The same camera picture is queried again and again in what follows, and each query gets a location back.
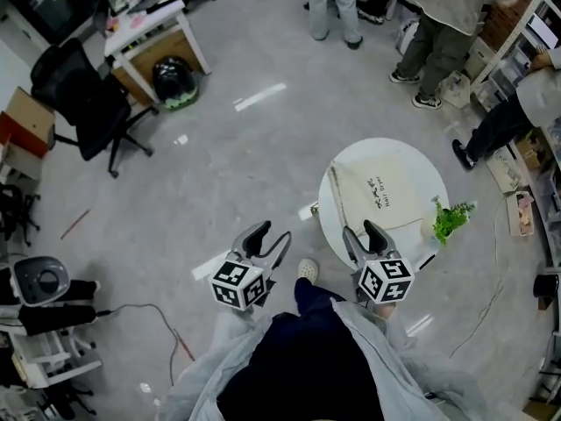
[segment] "concrete floor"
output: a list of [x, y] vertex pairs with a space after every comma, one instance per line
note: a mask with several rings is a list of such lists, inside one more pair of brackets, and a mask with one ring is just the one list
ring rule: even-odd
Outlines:
[[[295, 310], [292, 286], [302, 256], [321, 265], [320, 284], [351, 296], [349, 269], [328, 247], [319, 224], [298, 210], [317, 199], [330, 160], [361, 139], [389, 137], [424, 153], [443, 177], [451, 203], [477, 200], [472, 222], [416, 277], [398, 313], [416, 329], [420, 345], [454, 354], [474, 374], [492, 404], [522, 407], [534, 384], [550, 332], [552, 309], [537, 310], [536, 265], [544, 258], [538, 235], [508, 233], [505, 205], [497, 212], [498, 263], [504, 288], [479, 326], [499, 271], [494, 213], [503, 195], [485, 166], [466, 174], [450, 147], [458, 122], [477, 124], [472, 110], [445, 105], [416, 109], [415, 89], [387, 79], [400, 55], [397, 18], [383, 26], [361, 22], [365, 42], [356, 52], [341, 40], [336, 18], [324, 42], [307, 32], [306, 0], [217, 0], [189, 16], [213, 68], [192, 107], [148, 118], [135, 135], [155, 154], [127, 150], [121, 175], [107, 171], [109, 152], [84, 162], [70, 146], [46, 158], [37, 206], [43, 230], [32, 253], [60, 258], [75, 278], [99, 279], [100, 309], [156, 303], [194, 356], [207, 348], [218, 306], [206, 282], [191, 271], [227, 249], [252, 223], [273, 221], [273, 233], [291, 230], [293, 244], [264, 311]], [[233, 102], [278, 83], [287, 88], [240, 112]], [[64, 121], [59, 131], [67, 132]], [[174, 143], [181, 135], [188, 143]], [[90, 213], [60, 240], [85, 210]], [[173, 339], [151, 309], [125, 309], [89, 327], [103, 368], [87, 376], [98, 419], [153, 418], [141, 382], [156, 396], [169, 387]], [[190, 360], [180, 349], [174, 375]]]

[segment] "small potted plant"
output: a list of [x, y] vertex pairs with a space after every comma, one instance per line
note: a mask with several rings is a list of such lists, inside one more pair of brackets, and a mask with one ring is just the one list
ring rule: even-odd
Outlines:
[[450, 209], [442, 207], [438, 199], [435, 204], [436, 212], [423, 219], [421, 232], [427, 237], [435, 237], [445, 246], [451, 234], [467, 223], [470, 212], [475, 209], [475, 204], [459, 203]]

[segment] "green plant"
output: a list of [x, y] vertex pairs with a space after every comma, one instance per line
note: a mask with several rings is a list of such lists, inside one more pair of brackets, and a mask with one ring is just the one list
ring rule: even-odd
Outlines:
[[475, 209], [475, 204], [459, 203], [450, 209], [445, 209], [440, 201], [436, 200], [436, 205], [437, 220], [432, 227], [435, 230], [435, 237], [445, 246], [450, 234], [461, 225], [465, 225], [468, 214]]

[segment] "gray pants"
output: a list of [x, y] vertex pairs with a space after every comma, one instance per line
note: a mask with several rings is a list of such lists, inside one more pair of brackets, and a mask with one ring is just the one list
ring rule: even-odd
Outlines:
[[415, 76], [425, 66], [419, 93], [424, 99], [433, 98], [438, 84], [464, 66], [469, 47], [470, 36], [423, 14], [397, 72], [401, 76]]
[[[327, 36], [327, 0], [308, 0], [309, 2], [309, 30], [316, 40]], [[344, 40], [359, 42], [362, 36], [359, 32], [359, 16], [357, 15], [357, 0], [335, 0], [339, 9], [339, 17], [343, 23]]]

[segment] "round white table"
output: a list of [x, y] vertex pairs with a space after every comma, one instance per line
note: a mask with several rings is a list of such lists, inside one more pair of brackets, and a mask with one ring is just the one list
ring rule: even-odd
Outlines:
[[[444, 207], [448, 207], [446, 187], [435, 166], [419, 150], [399, 140], [364, 139], [348, 146], [337, 155], [334, 161], [345, 164], [368, 157], [388, 155], [397, 155], [401, 159], [403, 167], [408, 171], [408, 177], [413, 183], [423, 213], [428, 214], [434, 211], [436, 196]], [[328, 170], [323, 174], [322, 184], [319, 188], [319, 221], [331, 249], [347, 266], [356, 269], [356, 265], [349, 259], [344, 247], [343, 225], [337, 211], [335, 197], [331, 191]], [[438, 252], [438, 243], [421, 234], [421, 220], [387, 230], [387, 233], [394, 239], [401, 256], [411, 262], [415, 271], [418, 271]], [[365, 247], [368, 247], [368, 237], [366, 235], [360, 237], [359, 240]]]

